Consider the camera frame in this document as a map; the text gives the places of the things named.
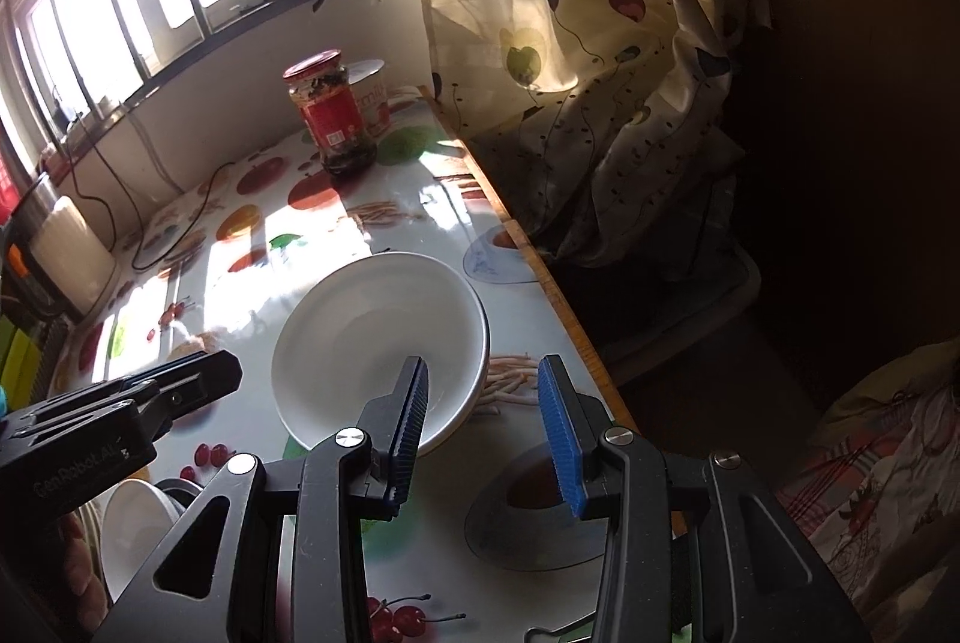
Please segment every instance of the silver screw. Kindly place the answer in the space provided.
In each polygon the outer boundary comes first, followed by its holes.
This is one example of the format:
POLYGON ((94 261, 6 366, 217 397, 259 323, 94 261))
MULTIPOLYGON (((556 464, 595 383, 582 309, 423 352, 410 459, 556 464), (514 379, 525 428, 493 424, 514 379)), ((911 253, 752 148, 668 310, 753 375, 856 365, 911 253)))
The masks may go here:
POLYGON ((349 426, 347 429, 341 429, 337 432, 337 445, 343 448, 352 448, 364 441, 364 434, 355 426, 349 426))
POLYGON ((713 460, 725 470, 736 470, 740 466, 740 454, 737 451, 716 451, 713 460))
POLYGON ((253 467, 256 467, 256 459, 250 454, 237 454, 227 461, 227 469, 234 475, 246 475, 253 467))
POLYGON ((630 445, 634 441, 634 433, 627 427, 611 426, 606 432, 603 432, 603 439, 611 445, 630 445))

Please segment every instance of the glass jar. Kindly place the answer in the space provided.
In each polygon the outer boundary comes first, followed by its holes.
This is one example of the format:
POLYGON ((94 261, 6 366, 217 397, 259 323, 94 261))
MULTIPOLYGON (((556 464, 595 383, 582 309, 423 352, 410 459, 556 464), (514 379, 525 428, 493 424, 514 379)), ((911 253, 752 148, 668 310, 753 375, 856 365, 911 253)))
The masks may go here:
POLYGON ((333 176, 361 171, 376 160, 376 143, 364 128, 350 92, 340 50, 326 50, 283 72, 290 99, 298 107, 333 176))

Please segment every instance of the wooden table edge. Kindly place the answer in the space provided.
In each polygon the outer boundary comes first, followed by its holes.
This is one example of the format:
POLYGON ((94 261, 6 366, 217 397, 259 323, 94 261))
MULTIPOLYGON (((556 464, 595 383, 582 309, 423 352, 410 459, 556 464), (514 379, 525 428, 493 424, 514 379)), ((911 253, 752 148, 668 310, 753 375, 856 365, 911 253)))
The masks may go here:
POLYGON ((536 252, 526 232, 520 227, 520 223, 512 219, 510 213, 507 212, 506 206, 496 194, 496 189, 493 188, 490 180, 487 179, 487 175, 483 173, 483 169, 481 169, 479 163, 474 160, 473 155, 470 155, 467 145, 464 144, 456 133, 453 133, 453 129, 450 127, 448 119, 446 119, 443 108, 440 107, 440 104, 429 94, 424 85, 421 85, 419 91, 421 95, 424 96, 424 99, 426 99, 426 103, 430 104, 430 109, 433 110, 434 116, 438 122, 440 122, 440 125, 443 126, 448 136, 450 136, 451 141, 467 153, 467 155, 464 155, 464 161, 467 163, 470 171, 472 171, 474 179, 480 184, 487 200, 490 201, 491 206, 493 206, 493 211, 496 213, 496 216, 500 222, 503 223, 503 227, 507 230, 512 240, 514 240, 515 245, 517 245, 517 250, 520 250, 523 259, 530 268, 533 269, 536 280, 541 285, 541 288, 544 289, 547 301, 550 303, 550 306, 553 307, 557 317, 560 318, 560 323, 563 324, 563 328, 570 337, 570 341, 573 342, 573 347, 578 354, 580 354, 580 358, 582 358, 587 372, 589 372, 594 384, 596 384, 597 389, 600 391, 600 395, 604 398, 611 413, 613 413, 614 420, 618 422, 618 424, 622 424, 636 432, 637 424, 635 424, 634 416, 630 415, 626 403, 613 384, 610 373, 607 372, 603 361, 601 361, 599 355, 597 355, 593 343, 590 342, 589 337, 587 337, 587 333, 580 325, 579 320, 577 320, 577 316, 573 313, 573 310, 570 309, 570 304, 568 304, 565 296, 563 296, 563 291, 560 290, 557 282, 553 279, 553 275, 550 274, 550 270, 547 269, 546 264, 544 264, 544 260, 541 259, 536 252))

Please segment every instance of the human hand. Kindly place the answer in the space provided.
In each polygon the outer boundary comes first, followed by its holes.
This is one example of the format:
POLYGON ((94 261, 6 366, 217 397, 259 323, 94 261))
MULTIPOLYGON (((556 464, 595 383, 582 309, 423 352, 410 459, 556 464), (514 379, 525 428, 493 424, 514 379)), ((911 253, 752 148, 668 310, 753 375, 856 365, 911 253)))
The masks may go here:
POLYGON ((83 539, 83 527, 75 513, 61 518, 64 536, 64 579, 77 598, 77 621, 93 633, 107 616, 107 592, 93 571, 93 555, 83 539))

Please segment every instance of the table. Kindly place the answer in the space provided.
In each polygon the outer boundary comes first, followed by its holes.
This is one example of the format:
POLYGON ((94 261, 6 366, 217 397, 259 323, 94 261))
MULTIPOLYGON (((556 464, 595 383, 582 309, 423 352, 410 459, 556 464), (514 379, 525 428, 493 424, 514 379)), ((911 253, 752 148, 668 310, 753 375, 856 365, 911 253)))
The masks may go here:
MULTIPOLYGON (((467 274, 488 314, 491 364, 531 369, 555 352, 579 391, 602 396, 613 417, 632 426, 563 295, 440 109, 416 88, 395 91, 390 104, 377 163, 359 178, 335 189, 309 134, 294 133, 157 213, 140 262, 200 217, 149 271, 131 269, 136 237, 122 245, 116 293, 96 325, 69 343, 56 385, 83 387, 198 348, 230 350, 244 373, 237 392, 157 441, 150 480, 179 475, 200 442, 264 461, 302 454, 272 400, 277 336, 315 283, 384 250, 428 254, 467 274)), ((536 401, 534 379, 517 394, 536 401)), ((493 402, 420 459, 400 516, 365 524, 371 596, 430 593, 417 603, 428 617, 467 613, 428 625, 425 639, 520 643, 528 627, 555 629, 593 611, 605 525, 575 522, 565 506, 531 507, 544 503, 536 493, 549 456, 544 440, 538 408, 493 402)), ((204 483, 215 470, 197 472, 204 483)), ((292 534, 286 526, 281 610, 292 534)))

